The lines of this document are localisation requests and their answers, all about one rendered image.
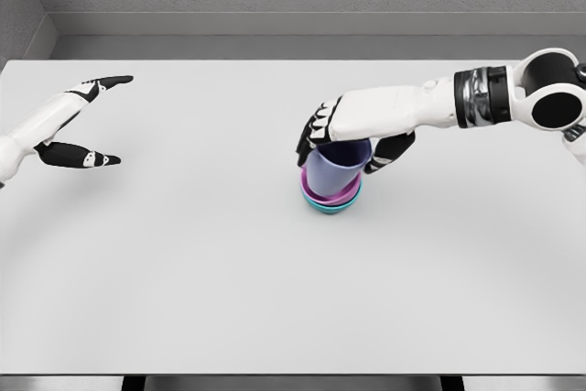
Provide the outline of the pink bowl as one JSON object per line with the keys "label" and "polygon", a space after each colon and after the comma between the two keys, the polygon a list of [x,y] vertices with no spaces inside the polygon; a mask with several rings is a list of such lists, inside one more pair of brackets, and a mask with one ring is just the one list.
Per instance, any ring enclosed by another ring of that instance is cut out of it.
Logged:
{"label": "pink bowl", "polygon": [[361,185],[361,175],[356,176],[350,183],[348,183],[342,190],[331,196],[321,196],[309,187],[307,170],[301,169],[301,188],[303,193],[310,201],[315,202],[325,207],[342,207],[349,204],[358,195]]}

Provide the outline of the lavender cup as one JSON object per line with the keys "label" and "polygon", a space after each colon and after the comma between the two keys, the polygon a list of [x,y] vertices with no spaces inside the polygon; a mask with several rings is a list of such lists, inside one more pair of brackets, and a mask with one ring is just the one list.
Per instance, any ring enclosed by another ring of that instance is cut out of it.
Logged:
{"label": "lavender cup", "polygon": [[305,164],[309,188],[320,196],[333,196],[358,176],[371,155],[369,139],[316,146]]}

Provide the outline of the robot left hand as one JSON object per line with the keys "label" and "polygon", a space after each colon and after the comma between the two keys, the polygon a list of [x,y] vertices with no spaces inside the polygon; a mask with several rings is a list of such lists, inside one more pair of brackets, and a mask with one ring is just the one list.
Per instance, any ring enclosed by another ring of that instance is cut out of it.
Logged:
{"label": "robot left hand", "polygon": [[132,75],[84,81],[51,98],[10,131],[20,147],[36,153],[47,165],[61,168],[100,168],[121,163],[121,158],[86,147],[56,142],[55,135],[101,93],[129,83]]}

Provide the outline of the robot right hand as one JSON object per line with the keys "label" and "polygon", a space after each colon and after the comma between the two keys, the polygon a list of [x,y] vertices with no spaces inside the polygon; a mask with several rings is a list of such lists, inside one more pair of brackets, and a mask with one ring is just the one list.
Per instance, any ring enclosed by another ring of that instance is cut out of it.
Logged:
{"label": "robot right hand", "polygon": [[322,103],[305,124],[296,153],[304,166],[318,146],[376,138],[375,151],[364,173],[398,160],[415,142],[412,98],[414,86],[391,86],[355,90]]}

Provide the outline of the teal bowl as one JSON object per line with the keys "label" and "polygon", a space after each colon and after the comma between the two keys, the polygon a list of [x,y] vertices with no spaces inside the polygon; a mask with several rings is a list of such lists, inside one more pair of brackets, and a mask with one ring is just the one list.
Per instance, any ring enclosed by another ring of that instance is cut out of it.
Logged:
{"label": "teal bowl", "polygon": [[325,206],[321,206],[315,202],[312,202],[309,200],[309,198],[303,193],[302,194],[306,200],[306,202],[309,204],[309,206],[311,206],[312,208],[314,208],[315,210],[317,210],[318,212],[322,212],[322,213],[326,213],[326,214],[335,214],[335,213],[339,213],[344,211],[345,209],[349,208],[352,204],[355,203],[355,201],[357,200],[358,196],[360,195],[361,190],[359,191],[358,195],[356,196],[355,199],[353,199],[349,204],[347,205],[343,205],[342,207],[325,207]]}

